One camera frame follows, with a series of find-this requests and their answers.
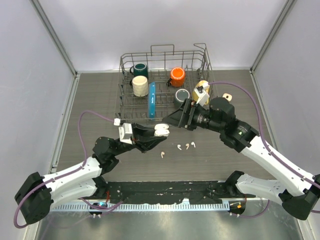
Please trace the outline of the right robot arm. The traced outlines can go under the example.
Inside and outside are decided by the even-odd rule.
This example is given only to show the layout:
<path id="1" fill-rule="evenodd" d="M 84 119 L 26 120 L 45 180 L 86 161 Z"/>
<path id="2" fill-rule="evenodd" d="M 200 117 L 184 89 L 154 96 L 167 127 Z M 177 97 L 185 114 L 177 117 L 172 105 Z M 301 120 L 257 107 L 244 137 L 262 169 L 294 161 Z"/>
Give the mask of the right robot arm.
<path id="1" fill-rule="evenodd" d="M 235 108 L 223 97 L 210 100 L 209 108 L 185 99 L 183 104 L 162 120 L 189 131 L 197 127 L 219 133 L 229 148 L 252 159 L 275 179 L 252 177 L 241 171 L 227 179 L 226 193 L 255 195 L 281 205 L 291 216 L 306 220 L 320 198 L 320 176 L 303 170 L 274 149 L 254 127 L 236 118 Z"/>

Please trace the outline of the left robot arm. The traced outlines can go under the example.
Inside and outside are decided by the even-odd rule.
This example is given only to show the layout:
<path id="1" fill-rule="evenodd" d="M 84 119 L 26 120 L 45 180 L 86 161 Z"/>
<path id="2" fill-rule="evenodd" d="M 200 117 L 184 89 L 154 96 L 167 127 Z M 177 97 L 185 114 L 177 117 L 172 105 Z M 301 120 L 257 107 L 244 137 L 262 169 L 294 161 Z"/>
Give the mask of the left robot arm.
<path id="1" fill-rule="evenodd" d="M 18 229 L 18 214 L 26 225 L 39 222 L 50 210 L 75 199 L 91 197 L 100 200 L 107 192 L 103 175 L 119 163 L 118 155 L 137 149 L 146 153 L 165 141 L 170 134 L 169 125 L 146 127 L 137 123 L 123 123 L 118 128 L 119 137 L 99 137 L 93 146 L 92 156 L 67 169 L 40 175 L 30 174 L 14 196 L 17 210 L 14 226 Z"/>

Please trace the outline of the white earbud charging case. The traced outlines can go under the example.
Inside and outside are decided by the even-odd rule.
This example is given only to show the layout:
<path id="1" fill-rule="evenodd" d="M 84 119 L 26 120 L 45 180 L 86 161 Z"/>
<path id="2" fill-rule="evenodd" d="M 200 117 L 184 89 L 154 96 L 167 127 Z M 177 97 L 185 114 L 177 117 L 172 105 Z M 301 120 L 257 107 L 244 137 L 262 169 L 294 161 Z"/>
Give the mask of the white earbud charging case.
<path id="1" fill-rule="evenodd" d="M 156 137 L 168 137 L 170 134 L 170 126 L 165 123 L 159 123 L 154 126 L 154 136 Z"/>

